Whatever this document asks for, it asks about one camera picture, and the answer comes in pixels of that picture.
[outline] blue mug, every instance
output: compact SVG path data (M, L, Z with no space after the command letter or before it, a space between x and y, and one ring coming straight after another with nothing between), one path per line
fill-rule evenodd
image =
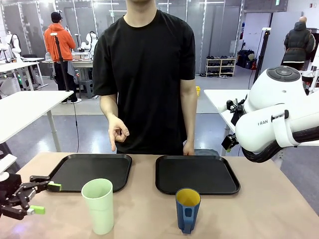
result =
M182 188L176 193L178 228L185 234L194 230L200 204L200 194L191 188Z

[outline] beige tabletop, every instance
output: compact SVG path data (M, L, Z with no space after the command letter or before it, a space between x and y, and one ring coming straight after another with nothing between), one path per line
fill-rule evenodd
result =
M41 153L20 171L48 175L69 153ZM177 227L175 197L155 187L157 156L135 155L126 187L114 194L115 225L104 236L93 233L80 193L41 192L31 201L45 215L22 221L1 217L1 239L318 239L319 218L285 175L268 160L252 163L225 157L241 183L233 196L202 196L191 235Z

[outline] door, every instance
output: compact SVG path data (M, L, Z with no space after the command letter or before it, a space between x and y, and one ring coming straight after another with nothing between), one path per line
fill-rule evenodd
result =
M267 68L280 66L285 54L285 37L287 33L294 28L295 23L299 21L301 16L301 11L274 13L260 74Z

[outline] person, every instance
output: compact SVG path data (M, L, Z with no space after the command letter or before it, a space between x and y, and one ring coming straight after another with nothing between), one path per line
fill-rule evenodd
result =
M306 54L311 53L316 47L314 36L307 30L307 18L302 16L287 35L284 42L285 55L283 65L302 70Z
M71 49L75 48L75 42L70 35L69 32L67 32L63 26L62 26L62 17L60 13L53 12L51 14L51 20L53 24L51 24L48 29L44 32L44 42L46 46L47 52L50 53L52 60L54 61L54 71L55 71L55 80L58 85L58 90L65 91L65 83L62 75L62 67L65 70L66 73L66 82L68 84L68 87L71 91L74 93L71 95L71 103L76 104L81 102L81 99L78 99L76 97L76 85L74 82L74 69L72 65L72 53ZM51 33L57 33L57 38L59 39L59 45L61 48L61 55L63 58L63 62L60 62L58 49L55 43L55 37L51 36ZM61 104L66 104L67 99L61 102Z
M157 10L155 0L126 4L126 15L100 36L93 60L93 89L109 121L112 151L194 155L193 31Z

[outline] shoe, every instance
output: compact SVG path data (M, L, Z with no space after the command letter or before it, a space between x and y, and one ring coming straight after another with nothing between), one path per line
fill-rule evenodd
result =
M76 104L76 103L79 103L81 101L82 101L82 99L78 99L76 102L71 102L71 104Z

